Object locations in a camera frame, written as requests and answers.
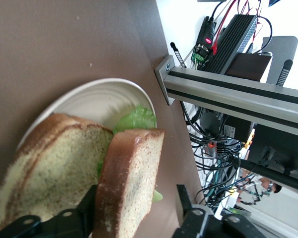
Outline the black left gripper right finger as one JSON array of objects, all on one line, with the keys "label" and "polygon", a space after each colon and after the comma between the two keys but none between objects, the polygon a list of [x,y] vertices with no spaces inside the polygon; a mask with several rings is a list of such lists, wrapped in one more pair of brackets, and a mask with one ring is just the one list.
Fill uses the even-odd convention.
[{"label": "black left gripper right finger", "polygon": [[262,238],[263,234],[244,216],[226,214],[221,220],[203,205],[193,204],[186,186],[177,186],[179,227],[174,238]]}]

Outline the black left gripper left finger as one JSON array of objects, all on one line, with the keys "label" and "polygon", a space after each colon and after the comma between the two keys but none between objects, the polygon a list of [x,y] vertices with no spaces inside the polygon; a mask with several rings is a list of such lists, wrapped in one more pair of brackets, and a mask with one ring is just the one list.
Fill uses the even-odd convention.
[{"label": "black left gripper left finger", "polygon": [[0,231],[0,238],[87,238],[94,225],[96,191],[92,185],[76,208],[45,222],[35,215],[20,217]]}]

